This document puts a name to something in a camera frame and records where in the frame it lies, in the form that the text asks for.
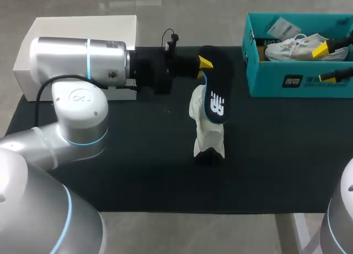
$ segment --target metal cylinder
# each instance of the metal cylinder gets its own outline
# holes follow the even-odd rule
[[[21,155],[0,149],[0,161],[1,253],[104,253],[97,210]]]
[[[129,58],[121,41],[39,37],[30,47],[31,75],[40,84],[58,75],[81,75],[123,87],[129,78]]]
[[[353,253],[353,162],[342,174],[320,229],[323,254]]]

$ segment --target teal shoe box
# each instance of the teal shoe box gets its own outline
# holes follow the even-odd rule
[[[319,33],[343,39],[353,30],[353,14],[249,13],[242,45],[250,94],[253,97],[353,98],[353,81],[320,82],[319,75],[353,67],[353,46],[345,61],[277,61],[263,58],[263,48],[281,42],[268,34],[283,18],[307,36]]]

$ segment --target shoe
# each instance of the shoe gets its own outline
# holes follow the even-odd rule
[[[313,58],[312,52],[327,38],[314,34],[306,36],[298,34],[282,43],[269,44],[265,48],[265,56],[270,61],[343,61],[349,53],[349,46],[340,48],[334,53]]]
[[[202,109],[202,95],[204,85],[196,87],[192,93],[189,105],[189,116],[196,121],[196,140],[194,145],[194,156],[209,148],[214,148],[224,158],[223,125],[211,123]]]

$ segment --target black table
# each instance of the black table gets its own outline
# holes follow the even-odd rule
[[[223,165],[195,165],[188,108],[199,81],[179,78],[169,96],[109,102],[106,151],[52,175],[99,211],[325,212],[353,157],[353,100],[251,98],[240,48],[224,49],[235,77]],[[52,103],[40,110],[40,124],[56,121]],[[34,103],[22,97],[7,134],[30,129],[33,117]]]

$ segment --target concrete floor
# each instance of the concrete floor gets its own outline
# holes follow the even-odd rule
[[[137,14],[140,46],[239,45],[247,12],[351,12],[353,0],[0,0],[0,135],[22,92],[12,73],[36,17]],[[282,253],[274,215],[103,213],[108,253]],[[307,215],[311,234],[321,214]]]

